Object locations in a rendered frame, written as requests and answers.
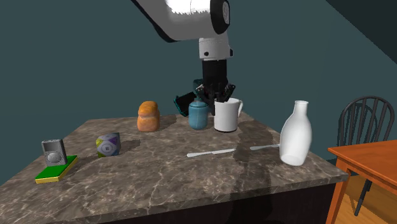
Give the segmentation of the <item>brown bread loaf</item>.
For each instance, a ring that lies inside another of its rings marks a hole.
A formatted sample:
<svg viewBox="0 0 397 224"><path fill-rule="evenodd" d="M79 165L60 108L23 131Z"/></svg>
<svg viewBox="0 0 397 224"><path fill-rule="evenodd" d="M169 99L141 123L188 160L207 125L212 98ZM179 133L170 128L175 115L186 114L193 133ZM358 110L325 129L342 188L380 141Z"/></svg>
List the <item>brown bread loaf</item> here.
<svg viewBox="0 0 397 224"><path fill-rule="evenodd" d="M160 112L155 101L144 101L138 109L137 128L141 132L154 132L160 127Z"/></svg>

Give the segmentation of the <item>grey music player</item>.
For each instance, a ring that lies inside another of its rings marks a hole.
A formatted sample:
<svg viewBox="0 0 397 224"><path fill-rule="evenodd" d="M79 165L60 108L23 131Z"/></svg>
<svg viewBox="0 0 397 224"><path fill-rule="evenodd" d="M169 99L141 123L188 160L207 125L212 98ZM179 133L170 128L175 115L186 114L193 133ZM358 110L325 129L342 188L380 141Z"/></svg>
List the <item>grey music player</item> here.
<svg viewBox="0 0 397 224"><path fill-rule="evenodd" d="M44 140L41 145L47 166L67 164L67 155L62 139Z"/></svg>

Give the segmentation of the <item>black wooden chair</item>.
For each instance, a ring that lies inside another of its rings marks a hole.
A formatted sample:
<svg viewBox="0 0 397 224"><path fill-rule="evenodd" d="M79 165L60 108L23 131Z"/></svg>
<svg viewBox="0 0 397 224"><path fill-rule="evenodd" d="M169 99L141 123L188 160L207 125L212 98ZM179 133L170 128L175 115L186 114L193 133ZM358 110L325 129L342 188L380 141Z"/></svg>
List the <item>black wooden chair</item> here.
<svg viewBox="0 0 397 224"><path fill-rule="evenodd" d="M387 100L369 95L351 101L338 120L339 146L388 140L395 113Z"/></svg>

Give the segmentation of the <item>orange wooden table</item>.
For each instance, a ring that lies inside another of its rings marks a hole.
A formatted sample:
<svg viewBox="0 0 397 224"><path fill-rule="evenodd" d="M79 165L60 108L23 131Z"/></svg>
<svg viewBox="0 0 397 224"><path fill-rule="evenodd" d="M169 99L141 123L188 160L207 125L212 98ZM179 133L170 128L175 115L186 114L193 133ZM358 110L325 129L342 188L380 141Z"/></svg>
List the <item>orange wooden table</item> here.
<svg viewBox="0 0 397 224"><path fill-rule="evenodd" d="M397 140L328 148L337 156L336 166L355 172L397 195Z"/></svg>

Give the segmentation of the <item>white mug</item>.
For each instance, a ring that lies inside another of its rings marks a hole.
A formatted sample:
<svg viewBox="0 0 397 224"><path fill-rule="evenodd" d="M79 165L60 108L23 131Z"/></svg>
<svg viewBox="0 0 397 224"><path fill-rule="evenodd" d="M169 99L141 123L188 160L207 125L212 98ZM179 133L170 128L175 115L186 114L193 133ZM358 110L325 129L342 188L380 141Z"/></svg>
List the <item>white mug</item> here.
<svg viewBox="0 0 397 224"><path fill-rule="evenodd" d="M214 129L220 132L236 131L243 102L231 97L225 102L215 102L214 106Z"/></svg>

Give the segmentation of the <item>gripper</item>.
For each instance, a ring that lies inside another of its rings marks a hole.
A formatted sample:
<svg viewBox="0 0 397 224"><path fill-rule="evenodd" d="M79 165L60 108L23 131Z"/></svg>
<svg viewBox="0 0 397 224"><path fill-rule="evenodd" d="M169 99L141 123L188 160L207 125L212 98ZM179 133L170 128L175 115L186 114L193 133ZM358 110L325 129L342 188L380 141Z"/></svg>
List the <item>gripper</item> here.
<svg viewBox="0 0 397 224"><path fill-rule="evenodd" d="M227 60L202 61L203 84L195 89L196 96L208 105L214 104L214 90L218 93L218 102L227 102L235 90L235 85L227 80Z"/></svg>

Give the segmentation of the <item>silver butter knife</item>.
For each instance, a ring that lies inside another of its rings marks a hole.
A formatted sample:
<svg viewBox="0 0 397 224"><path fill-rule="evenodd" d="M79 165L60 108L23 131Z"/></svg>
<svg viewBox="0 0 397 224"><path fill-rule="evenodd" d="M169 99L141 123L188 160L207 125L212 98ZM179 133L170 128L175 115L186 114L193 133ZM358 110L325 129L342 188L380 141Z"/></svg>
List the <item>silver butter knife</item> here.
<svg viewBox="0 0 397 224"><path fill-rule="evenodd" d="M215 151L205 151L205 152L198 152L198 153L187 153L186 156L188 158L192 158L192 157L197 157L197 156L201 156L201 155L216 155L216 154L222 154L222 153L230 153L235 151L235 148L231 148L231 149L224 149L224 150L215 150Z"/></svg>

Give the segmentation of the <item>silver cutlery piece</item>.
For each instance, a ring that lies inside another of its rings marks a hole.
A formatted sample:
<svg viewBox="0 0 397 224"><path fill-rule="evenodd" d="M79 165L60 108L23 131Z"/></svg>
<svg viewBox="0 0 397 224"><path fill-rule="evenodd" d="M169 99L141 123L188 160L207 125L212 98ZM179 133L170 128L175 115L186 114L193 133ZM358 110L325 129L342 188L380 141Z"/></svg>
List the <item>silver cutlery piece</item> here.
<svg viewBox="0 0 397 224"><path fill-rule="evenodd" d="M265 145L265 146L252 146L250 147L250 150L255 151L255 150L260 150L264 148L277 148L280 147L280 144L270 144L270 145Z"/></svg>

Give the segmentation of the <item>white bottle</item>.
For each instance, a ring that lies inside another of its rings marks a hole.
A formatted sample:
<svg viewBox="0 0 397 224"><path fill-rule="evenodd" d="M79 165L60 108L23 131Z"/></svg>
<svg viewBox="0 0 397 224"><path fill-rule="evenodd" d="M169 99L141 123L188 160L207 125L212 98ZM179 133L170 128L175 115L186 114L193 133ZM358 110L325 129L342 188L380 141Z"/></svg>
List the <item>white bottle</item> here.
<svg viewBox="0 0 397 224"><path fill-rule="evenodd" d="M307 117L307 101L295 101L294 109L281 130L280 159L293 166L302 165L312 142L312 128Z"/></svg>

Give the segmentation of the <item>blue ceramic jar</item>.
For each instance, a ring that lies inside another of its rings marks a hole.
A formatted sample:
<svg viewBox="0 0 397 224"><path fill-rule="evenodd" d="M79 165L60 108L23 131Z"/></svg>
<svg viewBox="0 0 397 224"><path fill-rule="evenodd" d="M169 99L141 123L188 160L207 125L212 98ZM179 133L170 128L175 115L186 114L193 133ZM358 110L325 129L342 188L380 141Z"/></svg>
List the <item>blue ceramic jar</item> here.
<svg viewBox="0 0 397 224"><path fill-rule="evenodd" d="M192 129L202 130L208 124L208 110L207 103L196 97L188 107L188 122Z"/></svg>

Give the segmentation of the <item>multicoloured polyhedron toy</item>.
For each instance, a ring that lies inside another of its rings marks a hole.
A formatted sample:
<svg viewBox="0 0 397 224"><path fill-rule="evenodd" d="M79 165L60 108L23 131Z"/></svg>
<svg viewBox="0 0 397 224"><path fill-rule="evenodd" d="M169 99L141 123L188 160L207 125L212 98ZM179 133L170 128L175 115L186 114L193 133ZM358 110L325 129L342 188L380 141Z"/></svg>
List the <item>multicoloured polyhedron toy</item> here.
<svg viewBox="0 0 397 224"><path fill-rule="evenodd" d="M99 158L117 156L121 149L120 133L114 132L99 136L95 143Z"/></svg>

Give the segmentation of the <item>green and yellow sponge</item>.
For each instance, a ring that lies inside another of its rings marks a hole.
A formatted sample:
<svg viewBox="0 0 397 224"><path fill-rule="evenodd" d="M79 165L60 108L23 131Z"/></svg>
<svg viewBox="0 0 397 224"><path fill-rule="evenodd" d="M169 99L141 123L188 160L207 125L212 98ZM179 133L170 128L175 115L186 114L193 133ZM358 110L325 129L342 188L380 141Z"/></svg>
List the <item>green and yellow sponge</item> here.
<svg viewBox="0 0 397 224"><path fill-rule="evenodd" d="M59 182L77 161L78 157L76 155L70 155L67 157L66 165L46 167L35 177L35 182L37 184Z"/></svg>

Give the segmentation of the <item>phone in teal case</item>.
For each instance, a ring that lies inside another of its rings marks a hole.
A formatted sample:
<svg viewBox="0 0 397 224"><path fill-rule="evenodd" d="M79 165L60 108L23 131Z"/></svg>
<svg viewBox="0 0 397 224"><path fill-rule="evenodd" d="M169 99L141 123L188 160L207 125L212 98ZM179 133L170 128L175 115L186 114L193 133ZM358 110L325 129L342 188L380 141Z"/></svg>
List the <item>phone in teal case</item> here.
<svg viewBox="0 0 397 224"><path fill-rule="evenodd" d="M196 95L194 92L190 92L188 94L182 95L181 97L176 96L174 99L174 104L176 105L179 113L187 117L189 113L189 105L191 102L193 102L196 98Z"/></svg>

